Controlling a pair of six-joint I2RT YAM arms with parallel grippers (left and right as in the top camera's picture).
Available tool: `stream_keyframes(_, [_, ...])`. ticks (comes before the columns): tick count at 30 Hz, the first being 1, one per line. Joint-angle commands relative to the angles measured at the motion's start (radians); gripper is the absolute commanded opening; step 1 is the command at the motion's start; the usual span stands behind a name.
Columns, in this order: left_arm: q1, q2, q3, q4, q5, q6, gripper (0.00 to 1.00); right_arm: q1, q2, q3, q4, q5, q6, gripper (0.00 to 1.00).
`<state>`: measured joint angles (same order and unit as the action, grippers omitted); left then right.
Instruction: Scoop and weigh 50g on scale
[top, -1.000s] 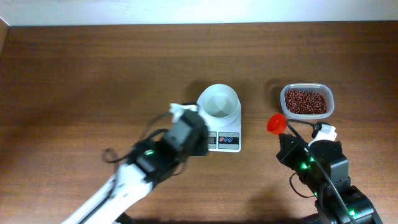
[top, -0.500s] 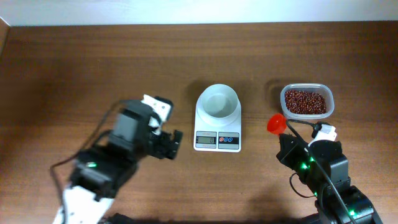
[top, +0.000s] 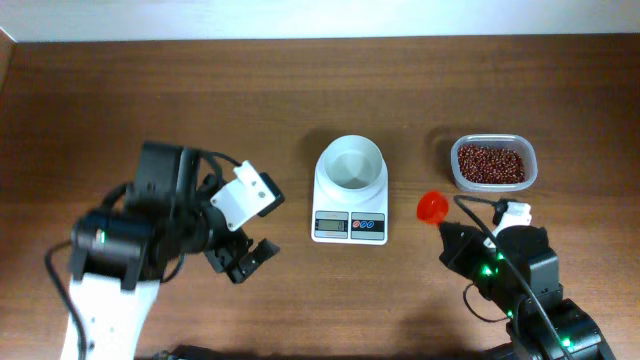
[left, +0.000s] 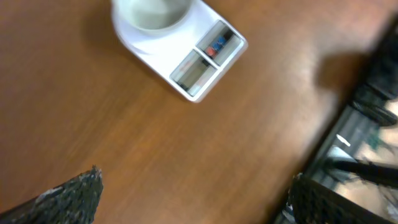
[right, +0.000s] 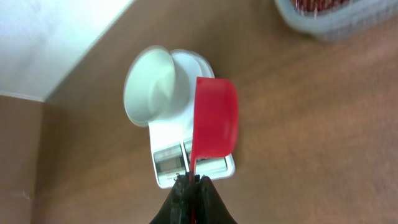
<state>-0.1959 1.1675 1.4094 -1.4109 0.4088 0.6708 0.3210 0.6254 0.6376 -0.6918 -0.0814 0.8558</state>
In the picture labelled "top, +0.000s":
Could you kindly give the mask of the orange plastic measuring scoop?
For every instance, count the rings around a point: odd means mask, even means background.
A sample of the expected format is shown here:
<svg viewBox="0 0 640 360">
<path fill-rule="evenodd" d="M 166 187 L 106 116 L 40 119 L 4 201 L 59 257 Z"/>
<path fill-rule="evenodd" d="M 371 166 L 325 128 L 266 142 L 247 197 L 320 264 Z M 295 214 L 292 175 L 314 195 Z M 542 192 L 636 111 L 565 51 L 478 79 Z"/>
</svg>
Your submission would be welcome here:
<svg viewBox="0 0 640 360">
<path fill-rule="evenodd" d="M 449 212 L 449 202 L 446 197 L 435 190 L 426 192 L 420 199 L 416 208 L 416 217 L 421 222 L 439 226 L 443 223 Z"/>
</svg>

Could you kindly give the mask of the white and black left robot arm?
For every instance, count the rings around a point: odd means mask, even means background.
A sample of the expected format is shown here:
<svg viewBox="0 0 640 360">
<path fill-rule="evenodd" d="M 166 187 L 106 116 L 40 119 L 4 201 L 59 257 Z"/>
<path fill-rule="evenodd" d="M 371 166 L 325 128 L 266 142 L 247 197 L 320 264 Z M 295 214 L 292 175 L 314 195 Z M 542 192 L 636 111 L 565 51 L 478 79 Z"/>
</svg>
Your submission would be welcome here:
<svg viewBox="0 0 640 360">
<path fill-rule="evenodd" d="M 202 254 L 234 284 L 246 281 L 279 248 L 254 242 L 243 225 L 281 205 L 284 194 L 250 162 L 224 154 L 147 141 L 133 181 L 111 190 L 73 226 L 70 283 L 49 274 L 69 313 L 64 359 L 132 359 L 171 261 Z"/>
</svg>

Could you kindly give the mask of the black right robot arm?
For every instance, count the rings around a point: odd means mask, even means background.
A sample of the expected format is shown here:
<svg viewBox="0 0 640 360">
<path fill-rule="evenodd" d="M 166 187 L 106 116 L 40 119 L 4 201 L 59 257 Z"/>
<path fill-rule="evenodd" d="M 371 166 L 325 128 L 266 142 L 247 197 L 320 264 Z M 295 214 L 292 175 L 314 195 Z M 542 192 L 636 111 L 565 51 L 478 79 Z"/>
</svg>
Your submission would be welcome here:
<svg viewBox="0 0 640 360">
<path fill-rule="evenodd" d="M 564 296 L 559 260 L 543 228 L 517 225 L 497 235 L 500 250 L 484 245 L 472 226 L 443 222 L 440 261 L 468 279 L 505 313 L 511 345 L 504 359 L 613 359 L 596 322 Z"/>
</svg>

